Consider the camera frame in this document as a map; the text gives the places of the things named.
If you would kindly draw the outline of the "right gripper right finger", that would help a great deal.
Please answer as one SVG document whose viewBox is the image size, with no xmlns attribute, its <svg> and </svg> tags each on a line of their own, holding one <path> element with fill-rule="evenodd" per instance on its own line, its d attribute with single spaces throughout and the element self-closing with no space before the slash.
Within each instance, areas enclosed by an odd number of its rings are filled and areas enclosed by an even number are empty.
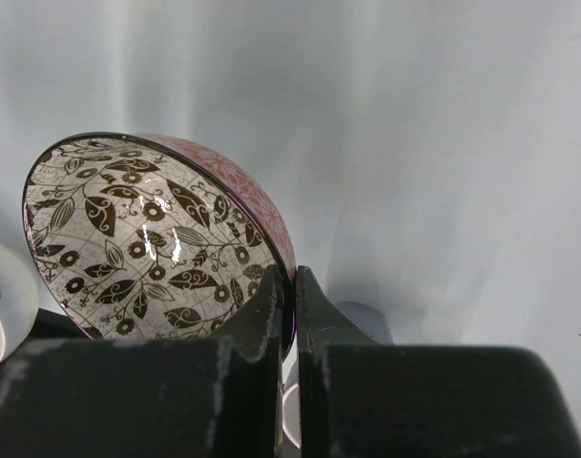
<svg viewBox="0 0 581 458">
<path fill-rule="evenodd" d="M 381 344 L 296 276 L 305 457 L 581 457 L 550 369 L 524 348 Z"/>
</svg>

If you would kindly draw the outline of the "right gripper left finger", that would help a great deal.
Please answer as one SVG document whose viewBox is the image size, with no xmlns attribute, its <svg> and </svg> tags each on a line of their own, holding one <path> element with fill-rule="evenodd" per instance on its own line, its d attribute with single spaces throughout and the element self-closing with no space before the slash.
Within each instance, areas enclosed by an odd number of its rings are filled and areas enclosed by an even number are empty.
<svg viewBox="0 0 581 458">
<path fill-rule="evenodd" d="M 275 457 L 283 291 L 198 340 L 27 343 L 0 380 L 0 457 Z"/>
</svg>

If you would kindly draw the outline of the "floral patterned bowl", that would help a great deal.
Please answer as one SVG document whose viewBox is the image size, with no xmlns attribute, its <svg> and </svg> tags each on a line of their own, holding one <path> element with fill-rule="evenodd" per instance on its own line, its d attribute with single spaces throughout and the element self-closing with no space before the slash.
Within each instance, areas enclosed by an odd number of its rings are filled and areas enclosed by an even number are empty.
<svg viewBox="0 0 581 458">
<path fill-rule="evenodd" d="M 283 345 L 295 335 L 293 243 L 237 163 L 165 135 L 86 133 L 33 163 L 22 197 L 38 273 L 92 339 L 203 338 L 280 275 Z"/>
</svg>

